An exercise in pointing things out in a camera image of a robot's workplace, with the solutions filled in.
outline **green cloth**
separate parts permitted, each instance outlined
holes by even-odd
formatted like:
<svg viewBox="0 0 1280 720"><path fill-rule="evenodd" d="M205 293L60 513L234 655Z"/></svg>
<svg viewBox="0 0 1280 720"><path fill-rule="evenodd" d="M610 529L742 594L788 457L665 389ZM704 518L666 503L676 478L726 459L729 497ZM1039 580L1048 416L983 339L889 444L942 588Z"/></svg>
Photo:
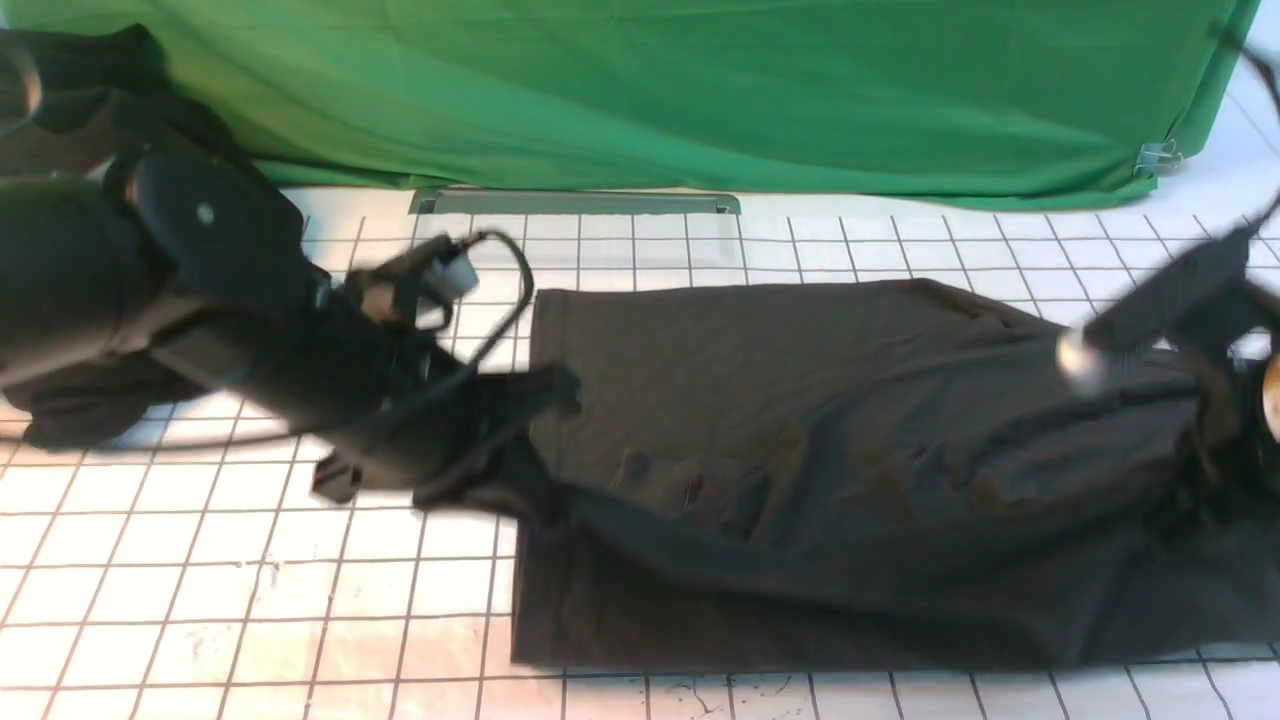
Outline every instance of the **green cloth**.
<svg viewBox="0 0 1280 720"><path fill-rule="evenodd" d="M1140 197L1260 0L0 0L142 23L282 184Z"/></svg>

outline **green screen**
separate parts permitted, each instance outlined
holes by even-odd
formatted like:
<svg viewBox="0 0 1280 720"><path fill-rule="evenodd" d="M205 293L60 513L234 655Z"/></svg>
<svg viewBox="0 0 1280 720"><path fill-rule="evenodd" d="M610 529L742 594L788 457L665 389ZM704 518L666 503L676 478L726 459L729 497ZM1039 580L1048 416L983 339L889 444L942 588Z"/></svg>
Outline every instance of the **green screen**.
<svg viewBox="0 0 1280 720"><path fill-rule="evenodd" d="M0 0L142 23L282 184L1144 195L1203 147L1258 0Z"/></svg>

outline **black fabric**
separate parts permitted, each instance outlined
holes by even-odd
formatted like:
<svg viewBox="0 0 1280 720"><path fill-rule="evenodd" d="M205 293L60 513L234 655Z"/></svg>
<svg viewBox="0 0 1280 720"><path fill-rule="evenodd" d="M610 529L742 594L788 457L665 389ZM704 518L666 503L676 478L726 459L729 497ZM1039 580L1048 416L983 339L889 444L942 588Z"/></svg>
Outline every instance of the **black fabric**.
<svg viewBox="0 0 1280 720"><path fill-rule="evenodd" d="M584 382L534 441L515 661L627 671L1030 670L1280 638L1277 530L1142 519L1196 386L1172 352L1085 401L1057 325L931 281L544 291Z"/></svg>
<svg viewBox="0 0 1280 720"><path fill-rule="evenodd" d="M28 58L40 77L33 122L5 128L0 176L83 173L159 127L247 176L278 197L301 242L303 218L253 167L228 127L209 108L169 83L155 38L141 26L108 36L0 29L0 47ZM0 76L0 102L20 105L17 76ZM40 242L40 238L31 238ZM104 357L0 388L32 414L24 439L41 448L83 448L114 439L155 405L207 393L145 354Z"/></svg>

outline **grid lines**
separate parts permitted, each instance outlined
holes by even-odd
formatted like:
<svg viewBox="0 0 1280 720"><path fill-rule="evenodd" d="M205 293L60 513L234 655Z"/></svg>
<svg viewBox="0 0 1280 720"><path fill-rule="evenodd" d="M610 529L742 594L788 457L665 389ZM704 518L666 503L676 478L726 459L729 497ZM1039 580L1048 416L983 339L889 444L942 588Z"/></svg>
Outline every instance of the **grid lines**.
<svg viewBox="0 0 1280 720"><path fill-rule="evenodd" d="M1210 224L951 210L312 218L305 247L340 278L438 232L498 228L520 242L539 287L933 278L1069 324L1207 237ZM481 286L439 338L463 356L520 291L500 246L472 259ZM1251 274L1280 288L1280 236L1254 243ZM526 366L529 337L526 315L484 368ZM1265 341L1252 337L1242 352L1265 352ZM24 423L0 409L0 430ZM152 411L131 438L157 450L278 425L219 393ZM1280 655L1266 644L1025 675L513 667L512 525L468 512L422 518L402 496L329 507L307 495L325 450L306 439L177 456L0 451L0 717L1235 720L1280 707Z"/></svg>

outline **metal clip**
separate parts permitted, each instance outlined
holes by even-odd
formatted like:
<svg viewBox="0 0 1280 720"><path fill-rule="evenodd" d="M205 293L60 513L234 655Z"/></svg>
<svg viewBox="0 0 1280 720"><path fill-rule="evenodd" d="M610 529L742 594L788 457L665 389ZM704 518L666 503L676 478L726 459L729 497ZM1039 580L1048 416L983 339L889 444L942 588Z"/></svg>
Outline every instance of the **metal clip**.
<svg viewBox="0 0 1280 720"><path fill-rule="evenodd" d="M1138 160L1134 161L1133 174L1153 177L1161 169L1174 169L1183 164L1183 154L1178 151L1178 141L1148 142L1138 151Z"/></svg>

